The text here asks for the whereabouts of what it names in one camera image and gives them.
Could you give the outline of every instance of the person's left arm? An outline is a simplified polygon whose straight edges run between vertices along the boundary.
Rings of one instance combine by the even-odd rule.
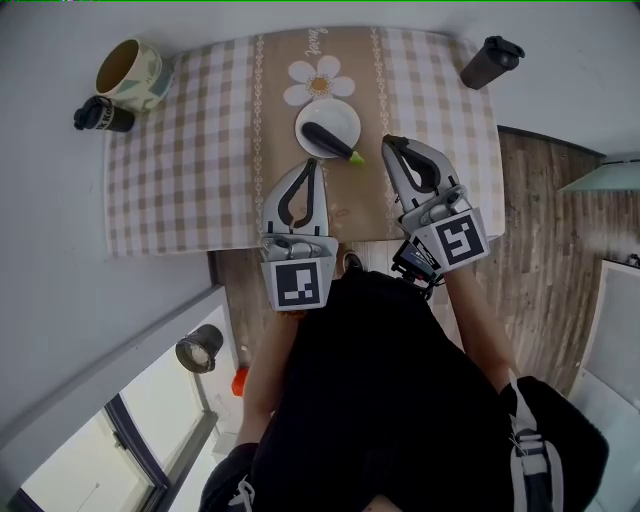
[[[284,368],[298,333],[299,316],[272,312],[244,387],[244,415],[236,446],[258,443],[280,395]]]

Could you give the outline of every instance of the baseboard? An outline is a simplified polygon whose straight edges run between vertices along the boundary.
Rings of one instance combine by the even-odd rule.
[[[532,139],[542,140],[544,142],[551,142],[552,144],[561,144],[562,146],[567,146],[571,149],[577,149],[578,151],[582,151],[584,153],[588,153],[593,156],[597,156],[598,158],[604,158],[607,155],[603,155],[602,153],[598,153],[593,149],[585,148],[583,146],[578,146],[577,144],[573,144],[572,142],[567,142],[565,140],[555,139],[553,137],[549,137],[548,135],[542,135],[540,133],[529,132],[527,130],[520,130],[519,128],[511,128],[509,126],[498,125],[499,133],[509,133],[511,135],[521,135],[523,137],[530,137]]]

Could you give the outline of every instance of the black tumbler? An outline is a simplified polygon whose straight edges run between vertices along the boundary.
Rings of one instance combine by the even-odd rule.
[[[484,46],[460,73],[462,83],[471,89],[480,89],[505,71],[515,69],[524,50],[500,36],[487,37]]]
[[[116,107],[111,100],[102,96],[92,96],[73,116],[73,126],[77,130],[111,130],[128,132],[135,116],[128,110]]]

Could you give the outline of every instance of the orange object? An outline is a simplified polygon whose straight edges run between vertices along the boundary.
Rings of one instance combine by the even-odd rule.
[[[239,368],[236,372],[236,376],[231,381],[231,392],[235,396],[244,395],[244,383],[247,381],[247,375],[249,374],[249,368]]]

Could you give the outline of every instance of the white flower print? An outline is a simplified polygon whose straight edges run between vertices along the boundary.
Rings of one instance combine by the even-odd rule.
[[[304,105],[309,100],[336,96],[351,96],[356,84],[351,78],[338,76],[340,61],[332,55],[324,55],[318,61],[317,71],[308,62],[299,60],[289,66],[289,76],[297,85],[284,91],[284,101],[289,105]]]

